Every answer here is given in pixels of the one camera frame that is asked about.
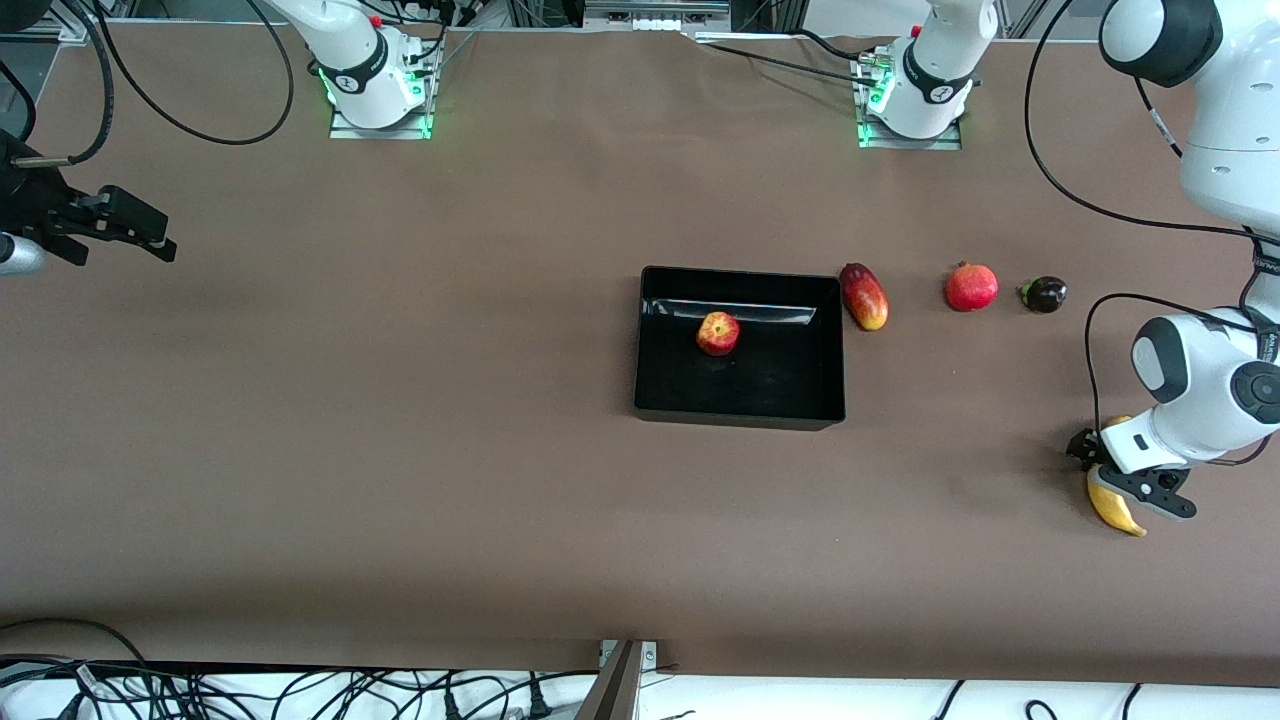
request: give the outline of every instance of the metal frame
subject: metal frame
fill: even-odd
[[[600,648],[607,659],[604,669],[595,676],[573,720],[635,720],[640,674],[654,669],[655,647],[641,641],[605,641]]]
[[[1044,13],[1044,9],[1048,8],[1050,1],[1051,0],[1036,0],[1034,3],[1032,3],[1030,8],[1027,8],[1027,12],[1023,13],[1023,17],[1019,18],[1016,23],[1014,23],[1012,26],[1009,24],[1005,26],[1005,37],[1012,37],[1018,40],[1027,37],[1027,33],[1030,32],[1032,26],[1036,24],[1036,20],[1038,20],[1039,17]],[[1007,5],[1005,6],[1005,13],[1006,13],[1005,22],[1007,23],[1009,22]]]

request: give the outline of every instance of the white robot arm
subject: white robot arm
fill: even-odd
[[[384,128],[426,101],[422,41],[370,18],[353,0],[266,0],[297,28],[329,96],[351,124]]]
[[[973,70],[996,36],[995,0],[929,0],[918,36],[888,46],[893,82],[869,110],[893,132],[918,140],[942,135],[964,113]]]
[[[1100,45],[1120,72],[1165,87],[1192,83],[1184,192],[1215,215],[1280,238],[1276,4],[1114,0]],[[1243,306],[1210,313],[1225,323],[1183,314],[1139,331],[1133,365],[1157,405],[1102,430],[1096,482],[1187,519],[1194,505],[1175,492],[1187,469],[1280,429],[1280,249],[1256,243],[1254,266]]]

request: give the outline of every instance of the pomegranate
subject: pomegranate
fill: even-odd
[[[991,305],[998,292],[1000,283],[996,282],[996,273],[992,273],[991,268],[986,265],[960,263],[947,278],[947,305],[952,310],[982,310]]]

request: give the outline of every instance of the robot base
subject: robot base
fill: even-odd
[[[420,54],[424,49],[422,40],[419,37],[404,36],[402,42],[406,54]],[[422,56],[417,63],[393,70],[403,73],[403,81],[399,82],[403,82],[404,88],[411,94],[410,96],[421,100],[417,101],[417,105],[407,109],[403,118],[381,128],[360,127],[343,117],[338,110],[338,104],[334,102],[334,90],[321,76],[329,96],[329,105],[333,106],[329,137],[334,140],[431,140],[431,129],[435,124],[435,97],[440,92],[443,58],[444,44],[436,42],[435,50]]]
[[[942,135],[927,140],[906,137],[890,129],[884,120],[870,111],[870,106],[882,102],[884,94],[893,85],[891,63],[884,61],[887,46],[879,46],[863,59],[850,60],[849,69],[854,77],[869,77],[876,87],[854,83],[854,118],[858,122],[859,147],[890,147],[893,150],[960,150],[960,123],[951,120]]]

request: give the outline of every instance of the metal mounting plate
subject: metal mounting plate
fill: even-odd
[[[329,137],[335,140],[431,140],[431,128],[435,124],[435,97],[440,92],[440,63],[444,56],[444,44],[436,45],[430,56],[424,58],[421,67],[416,69],[430,70],[422,79],[415,81],[412,87],[421,87],[426,100],[421,105],[410,110],[399,122],[384,128],[362,128],[347,122],[337,109],[329,120]]]
[[[600,641],[600,667],[609,661],[609,656],[613,655],[613,648],[618,646],[618,641]],[[658,667],[658,643],[654,641],[644,641],[640,643],[640,671],[649,673]]]
[[[874,50],[876,55],[883,55],[888,53],[888,47],[877,47]],[[887,70],[878,67],[868,67],[858,60],[849,61],[850,73],[859,78],[872,78],[876,81],[883,81],[884,73]],[[872,113],[868,106],[872,104],[872,96],[881,92],[878,87],[867,87],[864,85],[850,83],[854,87],[854,118],[858,123],[858,146],[859,147],[890,147],[893,150],[960,150],[960,123],[951,120],[947,129],[942,132],[938,137],[931,140],[915,140],[914,137],[902,137],[896,132],[891,131],[884,120],[879,119],[874,113]]]

